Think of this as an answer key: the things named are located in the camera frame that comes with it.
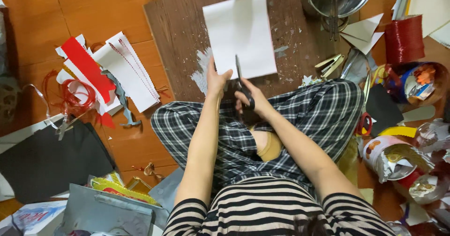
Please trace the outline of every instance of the black and white plaid pants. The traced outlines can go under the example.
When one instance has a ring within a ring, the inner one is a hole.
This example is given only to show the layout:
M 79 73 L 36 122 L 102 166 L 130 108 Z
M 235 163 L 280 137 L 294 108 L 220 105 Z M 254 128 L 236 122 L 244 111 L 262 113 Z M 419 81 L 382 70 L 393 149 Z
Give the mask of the black and white plaid pants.
M 268 101 L 336 162 L 356 127 L 363 95 L 356 84 L 334 79 L 302 87 Z M 255 140 L 236 117 L 234 106 L 231 100 L 221 103 L 211 194 L 215 195 L 221 188 L 245 178 L 267 175 L 295 180 L 313 194 L 311 182 L 286 148 L 282 148 L 278 158 L 262 162 L 256 155 Z M 189 143 L 202 107 L 203 103 L 174 101 L 160 107 L 152 116 L 153 130 L 182 169 L 186 167 Z M 274 131 L 267 122 L 256 124 L 254 130 Z

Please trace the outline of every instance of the wooden board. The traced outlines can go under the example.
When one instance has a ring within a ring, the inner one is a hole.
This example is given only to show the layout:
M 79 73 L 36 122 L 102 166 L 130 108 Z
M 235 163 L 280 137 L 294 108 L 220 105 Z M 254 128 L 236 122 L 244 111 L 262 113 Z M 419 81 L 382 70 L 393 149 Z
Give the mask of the wooden board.
M 202 7 L 226 0 L 156 0 L 144 5 L 153 38 L 174 96 L 180 101 L 204 101 L 190 75 L 199 70 L 197 52 L 210 46 Z M 316 76 L 314 65 L 333 56 L 336 44 L 320 31 L 318 21 L 305 18 L 301 0 L 267 0 L 278 73 L 252 81 L 267 96 L 296 89 L 303 75 Z

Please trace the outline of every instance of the black and beige striped shirt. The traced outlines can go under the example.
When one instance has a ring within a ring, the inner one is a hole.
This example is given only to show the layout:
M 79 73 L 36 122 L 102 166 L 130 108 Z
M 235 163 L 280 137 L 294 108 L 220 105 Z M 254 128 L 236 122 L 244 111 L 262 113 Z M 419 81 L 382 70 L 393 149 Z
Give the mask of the black and beige striped shirt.
M 172 210 L 163 235 L 286 235 L 294 229 L 294 217 L 311 216 L 322 220 L 329 235 L 394 236 L 361 198 L 335 193 L 320 205 L 296 182 L 274 177 L 252 177 L 225 187 L 210 209 L 199 199 L 183 200 Z

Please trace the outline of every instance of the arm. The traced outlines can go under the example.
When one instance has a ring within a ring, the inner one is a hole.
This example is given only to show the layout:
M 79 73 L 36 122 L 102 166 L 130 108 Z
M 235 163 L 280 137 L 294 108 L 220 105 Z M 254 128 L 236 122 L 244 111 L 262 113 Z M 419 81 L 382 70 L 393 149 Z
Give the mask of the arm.
M 255 99 L 255 112 L 271 124 L 295 163 L 313 183 L 322 200 L 329 194 L 339 192 L 362 197 L 358 188 L 344 176 L 322 148 L 280 115 L 261 90 L 246 79 L 243 79 L 243 82 Z M 241 110 L 241 101 L 248 105 L 248 100 L 242 93 L 236 92 L 235 96 L 238 98 L 237 110 Z
M 200 119 L 192 135 L 188 149 L 186 169 L 175 197 L 174 205 L 189 198 L 196 198 L 209 204 L 211 198 L 212 174 L 216 163 L 219 135 L 219 105 L 223 96 L 223 87 L 233 74 L 228 70 L 218 75 L 211 58 L 207 82 L 208 92 L 200 114 Z

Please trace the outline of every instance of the orange floor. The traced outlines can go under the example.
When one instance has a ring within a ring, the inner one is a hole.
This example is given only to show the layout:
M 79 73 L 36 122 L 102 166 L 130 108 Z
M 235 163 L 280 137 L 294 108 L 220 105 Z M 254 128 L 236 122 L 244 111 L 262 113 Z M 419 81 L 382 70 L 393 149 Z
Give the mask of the orange floor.
M 51 70 L 60 70 L 63 59 L 54 50 L 70 36 L 83 34 L 87 46 L 102 42 L 123 31 L 147 69 L 155 87 L 168 85 L 161 60 L 152 40 L 142 5 L 150 0 L 3 0 L 8 6 L 6 25 L 11 69 L 20 84 L 41 85 L 44 76 Z M 390 21 L 391 8 L 395 0 L 369 0 L 361 9 L 360 19 L 385 13 L 379 31 Z M 384 38 L 375 45 L 373 56 L 377 64 L 385 63 Z M 448 49 L 425 38 L 427 58 L 450 66 Z M 162 97 L 162 104 L 173 98 Z M 153 177 L 132 169 L 145 167 L 153 162 L 158 173 L 170 174 L 176 163 L 158 141 L 149 123 L 154 108 L 138 113 L 129 100 L 130 110 L 143 124 L 139 127 L 119 126 L 126 119 L 121 112 L 113 117 L 115 129 L 96 126 L 96 130 L 121 170 L 124 181 L 139 176 L 154 185 Z M 24 91 L 16 112 L 16 119 L 8 127 L 2 127 L 0 136 L 24 128 L 45 119 L 45 105 L 31 90 Z M 376 177 L 360 165 L 359 185 L 361 188 L 376 187 L 374 206 L 383 219 L 396 220 L 401 216 L 398 204 L 402 202 L 390 184 L 377 183 Z M 0 219 L 20 207 L 14 200 L 0 203 Z

